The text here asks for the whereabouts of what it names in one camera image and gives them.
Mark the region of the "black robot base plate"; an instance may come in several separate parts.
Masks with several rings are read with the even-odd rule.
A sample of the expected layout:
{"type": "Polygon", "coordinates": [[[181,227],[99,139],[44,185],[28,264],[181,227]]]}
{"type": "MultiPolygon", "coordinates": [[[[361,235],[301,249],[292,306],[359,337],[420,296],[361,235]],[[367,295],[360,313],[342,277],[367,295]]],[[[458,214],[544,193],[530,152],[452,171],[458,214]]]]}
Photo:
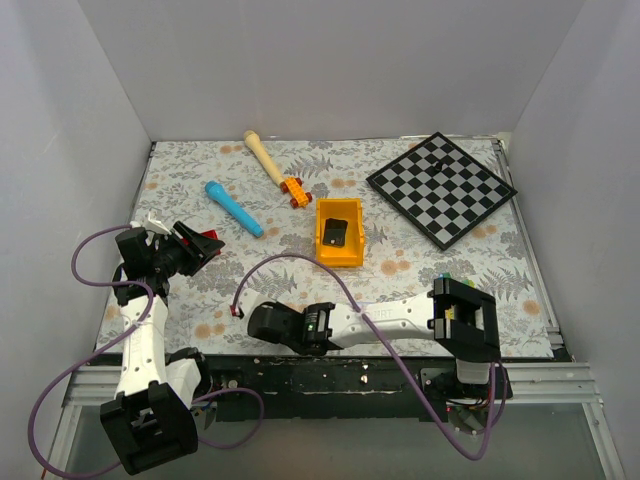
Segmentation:
{"type": "MultiPolygon", "coordinates": [[[[488,400],[513,395],[502,372],[496,372],[496,386],[490,388],[460,383],[451,358],[407,357],[404,363],[441,420],[449,406],[480,413],[488,400]]],[[[214,389],[231,390],[211,404],[218,422],[256,418],[256,400],[238,393],[240,387],[261,396],[268,419],[430,418],[389,357],[209,355],[206,364],[214,389]]]]}

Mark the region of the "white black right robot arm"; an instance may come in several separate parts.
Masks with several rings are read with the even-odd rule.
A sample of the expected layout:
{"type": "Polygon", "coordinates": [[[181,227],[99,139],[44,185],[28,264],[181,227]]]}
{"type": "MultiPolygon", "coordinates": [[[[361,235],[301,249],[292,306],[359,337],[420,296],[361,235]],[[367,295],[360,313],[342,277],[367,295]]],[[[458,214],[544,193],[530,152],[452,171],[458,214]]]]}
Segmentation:
{"type": "Polygon", "coordinates": [[[350,305],[317,303],[298,312],[252,289],[240,295],[238,309],[248,317],[250,337],[299,355],[377,343],[376,331],[388,341],[434,341],[456,359],[453,387],[469,398],[486,389],[490,366],[501,359],[495,298],[446,277],[435,279],[427,293],[365,306],[371,324],[350,305]]]}

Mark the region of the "yellow plastic bin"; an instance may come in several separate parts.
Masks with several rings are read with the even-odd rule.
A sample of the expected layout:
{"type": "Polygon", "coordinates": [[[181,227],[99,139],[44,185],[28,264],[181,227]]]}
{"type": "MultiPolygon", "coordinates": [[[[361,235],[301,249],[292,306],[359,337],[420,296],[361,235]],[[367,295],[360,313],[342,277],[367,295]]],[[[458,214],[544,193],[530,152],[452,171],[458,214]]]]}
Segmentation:
{"type": "Polygon", "coordinates": [[[316,202],[316,260],[329,267],[364,263],[365,234],[359,198],[324,198],[316,202]]]}

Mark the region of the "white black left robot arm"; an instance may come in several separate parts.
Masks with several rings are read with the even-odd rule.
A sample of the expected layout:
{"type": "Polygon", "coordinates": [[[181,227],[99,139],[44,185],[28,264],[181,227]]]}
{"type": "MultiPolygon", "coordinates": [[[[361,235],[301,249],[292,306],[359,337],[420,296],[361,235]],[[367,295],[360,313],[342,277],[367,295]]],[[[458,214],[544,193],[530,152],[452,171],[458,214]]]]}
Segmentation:
{"type": "Polygon", "coordinates": [[[125,471],[135,475],[198,448],[191,402],[211,392],[213,377],[197,348],[165,350],[169,280],[198,273],[224,243],[214,231],[177,222],[170,231],[133,227],[116,244],[122,262],[114,295],[130,334],[115,396],[101,405],[100,421],[125,471]]]}

